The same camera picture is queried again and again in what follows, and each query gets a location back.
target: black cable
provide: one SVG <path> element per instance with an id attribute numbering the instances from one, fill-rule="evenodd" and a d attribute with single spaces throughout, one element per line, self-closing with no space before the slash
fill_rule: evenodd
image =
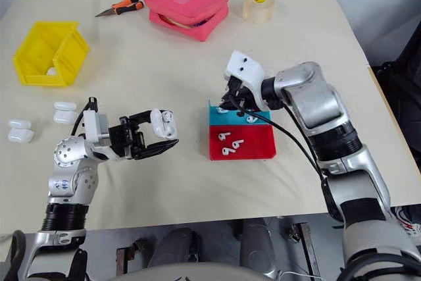
<path id="1" fill-rule="evenodd" d="M 70 134 L 71 136 L 75 136 L 76 135 L 76 131 L 78 130 L 79 123 L 80 123 L 80 121 L 82 121 L 82 118 L 84 117 L 84 111 L 86 111 L 88 109 L 89 109 L 89 102 L 86 103 L 86 106 L 79 113 L 78 118 L 76 119 L 76 121 L 75 121 L 75 123 L 73 125 L 73 130 L 72 130 L 72 133 Z"/>
<path id="2" fill-rule="evenodd" d="M 292 121 L 294 121 L 296 127 L 298 128 L 298 131 L 300 131 L 301 135 L 303 136 L 303 138 L 305 140 L 305 143 L 309 147 L 309 150 L 310 150 L 310 153 L 311 153 L 311 155 L 312 155 L 312 157 L 314 159 L 314 162 L 316 162 L 317 161 L 316 154 L 314 153 L 313 148 L 311 147 L 311 144 L 310 144 L 309 139 L 306 137 L 306 135 L 304 134 L 303 129 L 301 128 L 300 124 L 298 123 L 297 119 L 295 118 L 295 115 L 292 113 L 291 109 L 287 105 L 284 105 L 284 108 L 288 112 L 288 114 L 291 117 Z M 320 170 L 320 167 L 317 165 L 317 163 L 315 165 L 316 165 L 316 168 L 317 168 L 317 171 L 318 171 L 317 173 L 318 173 L 318 176 L 320 178 L 320 181 L 323 181 L 322 171 Z"/>
<path id="3" fill-rule="evenodd" d="M 337 281 L 352 281 L 354 280 L 354 275 L 364 268 L 366 265 L 371 265 L 372 263 L 399 263 L 406 268 L 409 268 L 408 274 L 418 275 L 421 271 L 421 263 L 415 261 L 414 259 L 402 257 L 399 255 L 393 255 L 390 253 L 373 253 L 371 255 L 365 255 L 358 259 L 352 261 L 345 269 L 342 270 L 341 274 L 337 278 Z"/>
<path id="4" fill-rule="evenodd" d="M 409 270 L 405 267 L 395 267 L 395 268 L 381 268 L 367 272 L 363 277 L 367 280 L 377 278 L 378 276 L 385 276 L 388 274 L 405 274 L 411 276 L 421 276 L 421 271 Z"/>
<path id="5" fill-rule="evenodd" d="M 289 138 L 291 138 L 294 141 L 294 143 L 297 144 L 297 146 L 299 147 L 299 149 L 303 152 L 303 154 L 305 155 L 305 157 L 309 160 L 310 164 L 315 169 L 315 171 L 318 173 L 316 163 L 311 159 L 310 155 L 307 153 L 307 151 L 305 150 L 305 148 L 301 145 L 301 143 L 299 142 L 299 140 L 297 140 L 295 138 L 294 135 L 292 135 L 291 133 L 289 133 L 282 126 L 280 126 L 280 125 L 276 124 L 275 122 L 269 120 L 268 118 L 265 118 L 264 116 L 258 115 L 257 113 L 248 111 L 248 110 L 244 109 L 243 107 L 240 107 L 240 105 L 237 102 L 235 102 L 234 97 L 232 95 L 230 95 L 229 98 L 230 98 L 230 101 L 233 104 L 233 106 L 235 106 L 241 112 L 247 113 L 248 115 L 251 115 L 251 116 L 253 116 L 255 118 L 259 118 L 262 121 L 265 121 L 266 123 L 268 123 L 268 124 L 272 125 L 273 127 L 277 128 L 279 131 L 283 132 L 286 136 L 288 136 Z"/>
<path id="6" fill-rule="evenodd" d="M 18 281 L 18 271 L 24 260 L 26 238 L 21 230 L 15 230 L 12 235 L 11 267 L 6 274 L 5 281 Z"/>

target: pink pouch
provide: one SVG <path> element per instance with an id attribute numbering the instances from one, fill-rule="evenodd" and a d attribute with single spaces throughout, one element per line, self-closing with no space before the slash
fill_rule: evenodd
<path id="1" fill-rule="evenodd" d="M 228 0 L 145 0 L 152 22 L 205 41 L 228 14 Z"/>

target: table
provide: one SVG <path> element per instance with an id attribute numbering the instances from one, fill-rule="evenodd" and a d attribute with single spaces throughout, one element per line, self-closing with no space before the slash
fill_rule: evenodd
<path id="1" fill-rule="evenodd" d="M 242 0 L 200 43 L 148 20 L 148 10 L 94 18 L 119 0 L 15 0 L 0 22 L 0 232 L 40 229 L 55 144 L 70 126 L 53 122 L 53 102 L 89 96 L 112 125 L 154 107 L 174 111 L 179 144 L 142 161 L 103 163 L 87 228 L 122 228 L 227 218 L 326 212 L 320 183 L 296 145 L 275 132 L 278 154 L 267 161 L 210 161 L 207 104 L 218 102 L 234 49 L 268 74 L 318 62 L 341 94 L 352 122 L 385 178 L 393 205 L 421 203 L 421 177 L 368 71 L 368 63 L 336 0 L 276 0 L 264 26 L 241 17 Z M 91 49 L 73 86 L 21 86 L 11 57 L 37 20 L 74 20 Z M 298 131 L 284 111 L 273 119 Z M 33 121 L 31 143 L 9 143 L 7 121 Z M 147 142 L 154 141 L 150 126 Z"/>

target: tape roll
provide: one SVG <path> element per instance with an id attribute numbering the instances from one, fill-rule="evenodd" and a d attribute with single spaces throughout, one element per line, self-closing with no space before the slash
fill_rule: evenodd
<path id="1" fill-rule="evenodd" d="M 244 0 L 243 18 L 253 24 L 264 24 L 272 18 L 275 0 Z"/>

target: white object in bin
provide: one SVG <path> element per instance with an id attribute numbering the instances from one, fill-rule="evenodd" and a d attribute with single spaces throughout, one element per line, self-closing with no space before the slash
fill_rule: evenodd
<path id="1" fill-rule="evenodd" d="M 47 75 L 48 76 L 55 76 L 55 75 L 57 75 L 57 71 L 55 70 L 54 67 L 51 67 L 47 70 Z"/>
<path id="2" fill-rule="evenodd" d="M 255 117 L 255 116 L 251 116 L 251 115 L 249 115 L 249 116 L 247 117 L 247 123 L 254 123 L 254 122 L 256 122 L 258 119 L 259 119 L 259 118 Z"/>
<path id="3" fill-rule="evenodd" d="M 227 156 L 227 155 L 229 155 L 230 153 L 235 153 L 235 149 L 228 148 L 228 147 L 224 147 L 224 148 L 222 149 L 222 154 L 223 154 L 223 156 Z"/>
<path id="4" fill-rule="evenodd" d="M 29 143 L 34 136 L 34 131 L 26 128 L 11 128 L 8 139 L 14 143 Z"/>
<path id="5" fill-rule="evenodd" d="M 75 111 L 76 104 L 75 102 L 56 101 L 54 102 L 54 109 L 62 111 Z"/>
<path id="6" fill-rule="evenodd" d="M 175 140 L 178 137 L 176 121 L 171 111 L 161 113 L 158 109 L 153 109 L 151 124 L 155 135 L 159 138 Z"/>
<path id="7" fill-rule="evenodd" d="M 219 133 L 218 138 L 220 141 L 224 141 L 228 135 L 231 135 L 231 132 Z"/>
<path id="8" fill-rule="evenodd" d="M 78 114 L 74 111 L 57 110 L 54 113 L 53 120 L 60 124 L 74 124 L 77 118 Z"/>
<path id="9" fill-rule="evenodd" d="M 9 121 L 11 128 L 31 128 L 31 125 L 31 121 L 28 120 L 12 119 Z"/>
<path id="10" fill-rule="evenodd" d="M 223 113 L 228 113 L 228 110 L 225 110 L 221 107 L 216 107 L 216 112 L 218 112 L 220 114 L 223 114 Z"/>
<path id="11" fill-rule="evenodd" d="M 244 140 L 237 140 L 232 142 L 232 147 L 237 149 L 241 143 L 244 143 Z"/>

